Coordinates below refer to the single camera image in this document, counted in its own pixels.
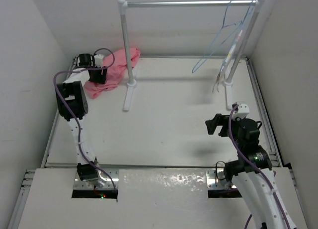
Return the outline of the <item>blue wire hanger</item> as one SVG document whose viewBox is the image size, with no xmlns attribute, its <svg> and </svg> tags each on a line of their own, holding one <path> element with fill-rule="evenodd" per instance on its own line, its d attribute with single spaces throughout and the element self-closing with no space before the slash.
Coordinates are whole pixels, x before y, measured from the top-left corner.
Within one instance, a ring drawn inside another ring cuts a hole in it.
<svg viewBox="0 0 318 229">
<path fill-rule="evenodd" d="M 212 39 L 211 43 L 209 44 L 209 46 L 206 48 L 206 50 L 203 52 L 202 57 L 197 61 L 197 63 L 193 66 L 191 72 L 194 74 L 197 70 L 199 70 L 201 68 L 202 65 L 205 64 L 205 62 L 207 61 L 207 59 L 211 56 L 213 56 L 213 54 L 220 48 L 222 47 L 234 34 L 237 34 L 238 32 L 240 32 L 243 28 L 245 19 L 248 15 L 250 6 L 248 7 L 245 16 L 237 21 L 237 22 L 229 22 L 227 23 L 226 19 L 227 19 L 227 12 L 228 9 L 230 8 L 230 6 L 233 4 L 235 0 L 230 0 L 230 2 L 227 4 L 226 9 L 224 11 L 224 15 L 223 15 L 223 20 L 222 20 L 222 25 L 221 28 L 219 29 L 218 33 L 216 34 L 216 36 Z M 223 39 L 223 40 L 219 40 L 219 37 L 224 33 L 224 30 L 227 28 L 233 28 L 233 30 Z"/>
</svg>

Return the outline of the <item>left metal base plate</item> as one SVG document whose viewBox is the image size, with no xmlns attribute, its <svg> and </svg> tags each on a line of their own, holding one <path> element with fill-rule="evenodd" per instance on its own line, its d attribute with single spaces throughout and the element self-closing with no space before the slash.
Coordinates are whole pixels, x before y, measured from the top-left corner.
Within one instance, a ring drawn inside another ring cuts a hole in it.
<svg viewBox="0 0 318 229">
<path fill-rule="evenodd" d="M 118 169 L 112 169 L 112 168 L 106 168 L 104 169 L 114 183 L 112 183 L 111 179 L 105 175 L 102 172 L 99 172 L 99 178 L 93 179 L 91 181 L 81 181 L 78 173 L 75 174 L 75 180 L 73 184 L 74 190 L 89 190 L 92 191 L 93 189 L 96 190 L 114 190 L 118 188 L 118 182 L 119 182 L 119 170 Z"/>
</svg>

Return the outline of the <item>metal base plate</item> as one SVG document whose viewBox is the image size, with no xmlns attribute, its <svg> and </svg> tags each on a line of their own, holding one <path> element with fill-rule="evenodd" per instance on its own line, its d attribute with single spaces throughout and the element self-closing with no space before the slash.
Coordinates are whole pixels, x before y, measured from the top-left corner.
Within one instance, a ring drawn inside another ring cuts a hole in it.
<svg viewBox="0 0 318 229">
<path fill-rule="evenodd" d="M 105 175 L 102 172 L 99 172 L 99 178 L 93 179 L 91 181 L 81 181 L 78 173 L 75 174 L 75 180 L 73 184 L 74 190 L 89 190 L 92 191 L 93 189 L 96 190 L 114 190 L 118 188 L 118 182 L 119 182 L 119 170 L 118 169 L 112 169 L 112 168 L 106 168 L 104 169 L 114 183 L 112 183 L 111 179 Z"/>
<path fill-rule="evenodd" d="M 225 180 L 223 168 L 206 171 L 206 182 L 209 190 L 236 190 L 236 186 Z"/>
</svg>

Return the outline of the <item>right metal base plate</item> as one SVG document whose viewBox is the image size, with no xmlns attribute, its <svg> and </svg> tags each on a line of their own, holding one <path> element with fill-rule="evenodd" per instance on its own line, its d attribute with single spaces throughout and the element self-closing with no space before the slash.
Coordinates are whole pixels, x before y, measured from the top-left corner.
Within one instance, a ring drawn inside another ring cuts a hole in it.
<svg viewBox="0 0 318 229">
<path fill-rule="evenodd" d="M 236 190 L 236 186 L 225 180 L 223 168 L 206 171 L 206 182 L 209 190 Z"/>
</svg>

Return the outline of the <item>white front cover panel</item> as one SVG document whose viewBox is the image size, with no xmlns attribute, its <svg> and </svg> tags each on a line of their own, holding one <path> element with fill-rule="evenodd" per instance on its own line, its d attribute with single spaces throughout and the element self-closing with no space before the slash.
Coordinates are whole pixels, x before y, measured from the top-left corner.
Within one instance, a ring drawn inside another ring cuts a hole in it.
<svg viewBox="0 0 318 229">
<path fill-rule="evenodd" d="M 76 170 L 35 171 L 21 229 L 241 229 L 241 198 L 209 198 L 202 169 L 123 169 L 117 199 L 73 198 Z"/>
</svg>

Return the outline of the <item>white clothes rack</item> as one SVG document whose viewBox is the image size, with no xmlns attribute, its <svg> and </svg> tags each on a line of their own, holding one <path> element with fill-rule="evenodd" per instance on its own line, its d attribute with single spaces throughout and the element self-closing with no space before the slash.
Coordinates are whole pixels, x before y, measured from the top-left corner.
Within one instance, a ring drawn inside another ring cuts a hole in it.
<svg viewBox="0 0 318 229">
<path fill-rule="evenodd" d="M 127 91 L 123 110 L 129 111 L 137 87 L 137 69 L 132 67 L 130 48 L 141 41 L 142 49 L 153 56 L 195 56 L 197 61 L 216 36 L 222 25 L 224 11 L 230 0 L 194 1 L 127 1 L 116 0 L 127 61 Z M 230 61 L 219 90 L 225 91 L 225 106 L 234 103 L 233 81 L 239 61 L 257 19 L 267 0 L 235 0 L 227 12 L 227 23 L 241 20 L 249 4 L 253 11 L 247 16 L 241 39 Z M 227 28 L 219 37 L 223 40 L 233 28 Z M 213 56 L 226 57 L 235 34 Z M 190 67 L 190 72 L 197 61 Z"/>
</svg>

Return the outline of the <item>pink t shirt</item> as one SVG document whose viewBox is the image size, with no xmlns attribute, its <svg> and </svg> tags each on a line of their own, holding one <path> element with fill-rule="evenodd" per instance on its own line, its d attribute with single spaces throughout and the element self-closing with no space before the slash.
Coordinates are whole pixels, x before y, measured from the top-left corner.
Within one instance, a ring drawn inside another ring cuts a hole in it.
<svg viewBox="0 0 318 229">
<path fill-rule="evenodd" d="M 141 52 L 138 48 L 130 48 L 131 54 L 131 63 L 134 68 L 140 59 Z M 127 72 L 127 61 L 125 55 L 125 49 L 118 50 L 114 53 L 115 61 L 114 64 L 108 68 L 106 74 L 106 82 L 105 84 L 92 83 L 87 81 L 84 84 L 84 89 L 91 99 L 96 99 L 99 97 L 104 91 L 114 90 L 119 86 L 121 81 L 123 80 L 125 73 Z M 108 66 L 112 63 L 113 57 L 108 56 L 104 59 L 104 66 Z"/>
</svg>

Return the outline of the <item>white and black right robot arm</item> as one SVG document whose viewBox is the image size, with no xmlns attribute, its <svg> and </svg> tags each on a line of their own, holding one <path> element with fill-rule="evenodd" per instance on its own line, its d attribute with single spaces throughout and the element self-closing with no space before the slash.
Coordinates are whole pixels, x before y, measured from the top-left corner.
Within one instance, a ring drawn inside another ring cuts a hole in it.
<svg viewBox="0 0 318 229">
<path fill-rule="evenodd" d="M 237 150 L 237 160 L 225 163 L 225 181 L 233 184 L 257 229 L 295 229 L 275 182 L 268 153 L 259 144 L 262 123 L 249 118 L 216 114 L 205 122 L 209 135 L 221 127 L 220 137 L 228 137 Z"/>
</svg>

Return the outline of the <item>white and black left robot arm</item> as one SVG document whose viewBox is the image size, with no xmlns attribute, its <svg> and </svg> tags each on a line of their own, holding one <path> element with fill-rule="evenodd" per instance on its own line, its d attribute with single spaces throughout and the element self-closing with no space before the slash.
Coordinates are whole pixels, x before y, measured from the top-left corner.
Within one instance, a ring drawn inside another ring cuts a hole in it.
<svg viewBox="0 0 318 229">
<path fill-rule="evenodd" d="M 90 79 L 90 72 L 106 75 L 106 71 L 95 67 L 93 55 L 80 54 L 76 57 L 76 69 L 56 73 L 53 84 L 58 112 L 69 125 L 75 142 L 78 176 L 81 181 L 92 183 L 100 179 L 100 168 L 84 127 L 85 116 L 88 114 L 88 102 L 82 83 Z M 58 75 L 66 73 L 70 74 L 69 77 L 62 83 L 56 83 Z"/>
</svg>

